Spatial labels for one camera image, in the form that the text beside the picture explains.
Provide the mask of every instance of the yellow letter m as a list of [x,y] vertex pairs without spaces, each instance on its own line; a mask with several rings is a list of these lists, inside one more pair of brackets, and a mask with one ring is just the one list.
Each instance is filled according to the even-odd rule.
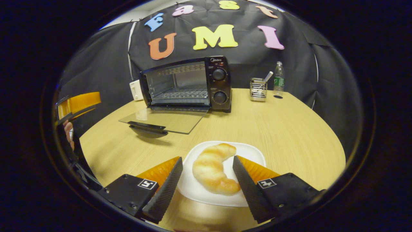
[[196,44],[193,46],[193,49],[207,48],[207,44],[204,43],[205,40],[211,47],[215,47],[219,38],[219,47],[237,47],[238,44],[233,38],[233,28],[233,25],[229,24],[219,25],[215,32],[212,32],[205,26],[193,28],[192,31],[196,34]]

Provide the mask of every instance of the white plate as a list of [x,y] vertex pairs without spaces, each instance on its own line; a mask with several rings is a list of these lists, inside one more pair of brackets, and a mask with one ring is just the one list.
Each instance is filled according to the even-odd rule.
[[[180,176],[178,183],[179,192],[194,201],[199,201],[206,204],[218,205],[218,206],[234,206],[234,207],[247,207],[245,196],[242,190],[237,192],[232,196],[225,196],[221,194],[214,194],[206,190],[203,185],[201,185],[193,176],[192,166],[193,162],[197,159],[200,153],[207,147],[218,145],[220,143],[227,143],[236,147],[236,155],[244,157],[255,163],[258,163],[266,167],[266,161],[263,154],[254,146],[238,143],[238,142],[224,142],[224,141],[207,141],[196,145],[187,154],[185,160],[183,161],[183,172]],[[237,178],[232,168],[233,156],[228,158],[223,162],[223,172],[228,178],[234,179],[236,182]]]

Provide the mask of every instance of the bottle label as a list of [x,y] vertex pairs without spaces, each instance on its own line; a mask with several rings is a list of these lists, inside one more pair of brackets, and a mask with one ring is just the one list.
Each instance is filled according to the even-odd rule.
[[283,87],[285,85],[285,78],[275,77],[275,85]]

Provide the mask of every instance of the white wall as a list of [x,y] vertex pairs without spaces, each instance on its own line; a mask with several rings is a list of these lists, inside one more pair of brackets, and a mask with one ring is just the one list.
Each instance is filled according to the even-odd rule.
[[[119,24],[119,23],[124,23],[124,22],[139,21],[139,19],[143,19],[157,11],[160,11],[164,8],[175,5],[176,2],[181,3],[181,2],[186,2],[186,1],[188,0],[153,0],[153,1],[147,2],[143,5],[140,5],[138,7],[135,7],[129,10],[128,12],[120,15],[118,18],[111,21],[110,23],[108,23],[106,26],[102,28],[115,25],[115,24]],[[251,2],[256,2],[262,5],[266,5],[268,7],[278,9],[279,11],[283,12],[282,9],[263,0],[252,0]]]

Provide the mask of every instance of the croissant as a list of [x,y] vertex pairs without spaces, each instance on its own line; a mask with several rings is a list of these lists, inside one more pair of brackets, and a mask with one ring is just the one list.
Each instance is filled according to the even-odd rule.
[[240,190],[239,183],[223,173],[223,161],[236,154],[232,145],[221,143],[207,147],[193,163],[194,177],[210,192],[233,195]]

